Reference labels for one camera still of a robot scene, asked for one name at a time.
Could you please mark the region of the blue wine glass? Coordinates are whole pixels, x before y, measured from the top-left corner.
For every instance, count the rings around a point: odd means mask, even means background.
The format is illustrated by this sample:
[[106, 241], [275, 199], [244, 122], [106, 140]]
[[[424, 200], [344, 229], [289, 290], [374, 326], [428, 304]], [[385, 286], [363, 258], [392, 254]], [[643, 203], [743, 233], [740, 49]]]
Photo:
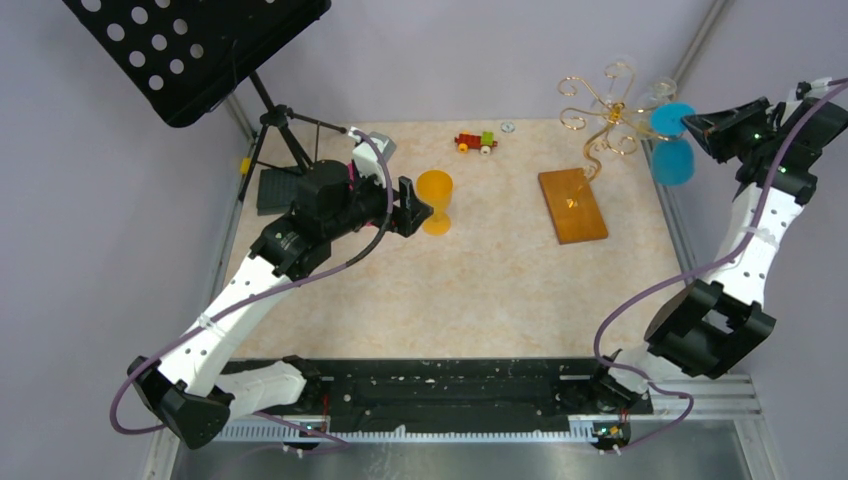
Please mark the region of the blue wine glass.
[[658, 107], [650, 116], [649, 125], [659, 140], [653, 149], [651, 171], [654, 180], [663, 186], [679, 186], [694, 175], [694, 151], [683, 137], [686, 127], [683, 118], [694, 113], [685, 103], [669, 103]]

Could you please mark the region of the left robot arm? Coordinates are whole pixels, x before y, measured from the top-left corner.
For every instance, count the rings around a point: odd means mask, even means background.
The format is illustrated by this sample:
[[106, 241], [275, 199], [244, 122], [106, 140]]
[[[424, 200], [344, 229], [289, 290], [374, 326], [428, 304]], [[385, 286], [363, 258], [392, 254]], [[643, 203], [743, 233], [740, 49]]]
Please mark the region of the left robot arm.
[[188, 340], [157, 360], [129, 368], [147, 408], [190, 449], [210, 443], [226, 424], [270, 407], [308, 413], [319, 404], [318, 371], [298, 356], [227, 374], [233, 353], [294, 286], [316, 279], [333, 241], [373, 225], [379, 235], [413, 235], [433, 209], [412, 181], [386, 186], [377, 166], [315, 163], [297, 179], [288, 212], [268, 224], [236, 274], [189, 329]]

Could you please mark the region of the yellow wine glass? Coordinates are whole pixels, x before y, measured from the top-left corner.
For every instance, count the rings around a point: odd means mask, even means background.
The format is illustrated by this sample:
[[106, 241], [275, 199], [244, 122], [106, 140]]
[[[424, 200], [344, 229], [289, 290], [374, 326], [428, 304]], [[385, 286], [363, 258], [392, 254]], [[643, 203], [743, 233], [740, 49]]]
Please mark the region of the yellow wine glass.
[[416, 181], [419, 198], [433, 209], [433, 214], [424, 221], [422, 229], [429, 235], [441, 236], [451, 227], [447, 209], [452, 200], [453, 180], [442, 170], [429, 170]]

